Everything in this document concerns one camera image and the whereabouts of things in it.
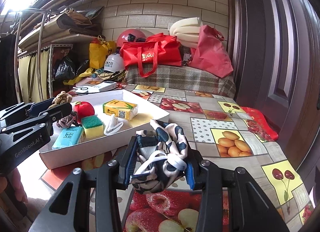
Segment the person's left hand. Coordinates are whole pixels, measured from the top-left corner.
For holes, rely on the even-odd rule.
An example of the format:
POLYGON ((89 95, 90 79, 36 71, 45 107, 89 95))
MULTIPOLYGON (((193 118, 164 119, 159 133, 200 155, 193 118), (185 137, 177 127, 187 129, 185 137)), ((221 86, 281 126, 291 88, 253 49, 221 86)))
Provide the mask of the person's left hand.
MULTIPOLYGON (((28 202, 27 194, 24 190, 23 184, 21 183, 21 176, 17 168, 12 171, 12 177, 10 181, 15 191, 15 197, 19 202, 28 202)), ((8 180, 6 177, 0 178, 0 193, 2 193, 8 186, 8 180)))

